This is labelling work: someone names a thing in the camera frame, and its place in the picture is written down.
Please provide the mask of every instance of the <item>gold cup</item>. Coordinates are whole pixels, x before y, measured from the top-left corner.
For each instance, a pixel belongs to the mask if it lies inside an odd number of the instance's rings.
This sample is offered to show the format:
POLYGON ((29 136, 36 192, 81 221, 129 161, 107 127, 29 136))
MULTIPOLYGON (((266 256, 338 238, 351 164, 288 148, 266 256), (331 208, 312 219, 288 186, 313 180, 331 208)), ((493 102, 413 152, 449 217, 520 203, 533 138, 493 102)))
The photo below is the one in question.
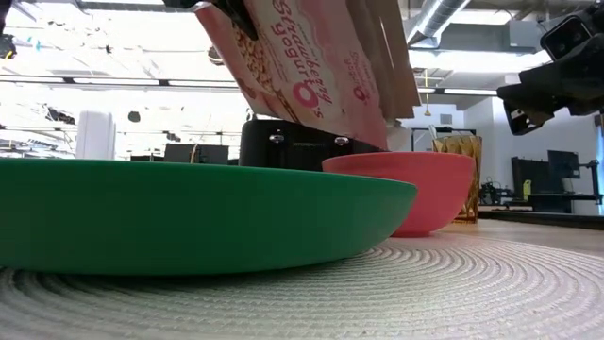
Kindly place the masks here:
POLYGON ((468 198, 461 208, 455 223, 472 224, 478 222, 478 189, 480 186, 480 158, 482 139, 479 136, 448 136, 434 139, 432 148, 435 152, 453 153, 472 157, 476 162, 472 186, 468 198))

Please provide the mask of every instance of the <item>round placemat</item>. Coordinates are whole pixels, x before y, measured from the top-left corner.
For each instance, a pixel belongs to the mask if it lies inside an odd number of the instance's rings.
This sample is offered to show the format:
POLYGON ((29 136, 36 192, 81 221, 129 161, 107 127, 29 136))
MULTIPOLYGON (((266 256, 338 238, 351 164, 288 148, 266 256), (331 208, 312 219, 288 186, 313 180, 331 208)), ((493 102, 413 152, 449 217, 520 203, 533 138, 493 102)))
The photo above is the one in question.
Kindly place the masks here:
POLYGON ((603 339, 603 289, 604 258, 456 235, 213 278, 4 269, 0 338, 603 339))

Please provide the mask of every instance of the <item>pink bowl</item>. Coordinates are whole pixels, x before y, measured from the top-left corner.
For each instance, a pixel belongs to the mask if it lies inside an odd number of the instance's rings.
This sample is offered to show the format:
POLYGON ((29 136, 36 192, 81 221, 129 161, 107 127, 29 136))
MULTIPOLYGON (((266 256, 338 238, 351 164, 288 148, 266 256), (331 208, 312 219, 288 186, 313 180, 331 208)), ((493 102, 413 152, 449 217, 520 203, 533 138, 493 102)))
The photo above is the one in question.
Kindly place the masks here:
POLYGON ((405 181, 417 198, 394 237, 424 237, 460 213, 474 176, 471 157, 437 152, 380 152, 323 161, 329 173, 405 181))

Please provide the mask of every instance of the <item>table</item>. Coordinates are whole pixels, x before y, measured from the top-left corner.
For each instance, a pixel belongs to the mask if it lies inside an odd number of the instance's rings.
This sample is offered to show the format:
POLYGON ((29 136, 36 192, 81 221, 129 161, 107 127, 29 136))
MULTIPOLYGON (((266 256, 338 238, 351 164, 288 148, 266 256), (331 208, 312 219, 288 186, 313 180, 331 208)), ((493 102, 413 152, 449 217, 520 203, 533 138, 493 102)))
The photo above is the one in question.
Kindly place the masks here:
POLYGON ((604 257, 604 231, 599 230, 479 220, 477 225, 451 224, 440 232, 524 242, 604 257))

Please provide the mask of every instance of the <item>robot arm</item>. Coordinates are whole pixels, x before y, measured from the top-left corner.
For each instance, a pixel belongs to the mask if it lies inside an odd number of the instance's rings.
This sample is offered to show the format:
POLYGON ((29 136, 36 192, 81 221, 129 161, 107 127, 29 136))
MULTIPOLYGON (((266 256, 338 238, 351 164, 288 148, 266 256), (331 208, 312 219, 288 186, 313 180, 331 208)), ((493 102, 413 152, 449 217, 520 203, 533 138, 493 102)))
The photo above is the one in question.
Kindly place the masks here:
POLYGON ((543 36, 541 46, 552 62, 497 90, 514 135, 540 128, 562 108, 575 116, 604 108, 604 4, 568 16, 543 36))

